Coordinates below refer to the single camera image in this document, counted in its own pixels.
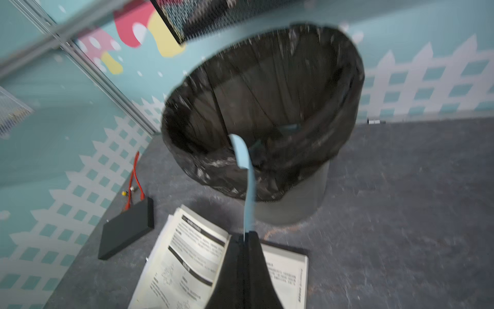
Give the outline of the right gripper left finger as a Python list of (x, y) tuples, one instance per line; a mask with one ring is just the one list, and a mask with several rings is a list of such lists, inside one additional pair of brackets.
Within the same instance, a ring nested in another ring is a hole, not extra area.
[(244, 308), (244, 240), (234, 234), (206, 308)]

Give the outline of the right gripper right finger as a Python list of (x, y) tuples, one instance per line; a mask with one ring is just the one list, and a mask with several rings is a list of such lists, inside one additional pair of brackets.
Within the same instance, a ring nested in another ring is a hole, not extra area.
[(283, 308), (256, 232), (244, 235), (244, 308)]

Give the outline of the sketch tutorial book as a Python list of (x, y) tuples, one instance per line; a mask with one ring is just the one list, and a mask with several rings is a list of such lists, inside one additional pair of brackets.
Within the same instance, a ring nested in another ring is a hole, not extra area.
[[(184, 205), (176, 209), (151, 251), (129, 307), (206, 308), (232, 236)], [(305, 308), (308, 257), (266, 243), (261, 247), (283, 308)]]

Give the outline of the light blue sticky note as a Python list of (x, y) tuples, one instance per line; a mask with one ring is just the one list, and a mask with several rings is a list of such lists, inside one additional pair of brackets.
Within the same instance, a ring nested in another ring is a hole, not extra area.
[(246, 196), (244, 199), (244, 218), (243, 218), (243, 231), (244, 238), (247, 237), (249, 232), (254, 231), (254, 212), (256, 203), (256, 178), (253, 169), (252, 161), (250, 158), (249, 150), (245, 141), (239, 136), (230, 134), (230, 141), (232, 143), (237, 166), (240, 169), (244, 169), (247, 172), (247, 186)]

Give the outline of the black flat box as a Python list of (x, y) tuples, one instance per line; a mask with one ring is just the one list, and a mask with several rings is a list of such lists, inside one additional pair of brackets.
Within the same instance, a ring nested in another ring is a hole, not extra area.
[(104, 224), (98, 259), (108, 260), (153, 229), (154, 202), (145, 198)]

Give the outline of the mesh trash bin black bag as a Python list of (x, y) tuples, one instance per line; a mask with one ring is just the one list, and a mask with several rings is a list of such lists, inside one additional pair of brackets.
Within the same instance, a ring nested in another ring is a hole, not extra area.
[(169, 96), (162, 138), (193, 180), (244, 200), (247, 173), (229, 135), (246, 143), (255, 217), (288, 225), (322, 204), (331, 160), (355, 127), (364, 65), (336, 28), (295, 24), (220, 51)]

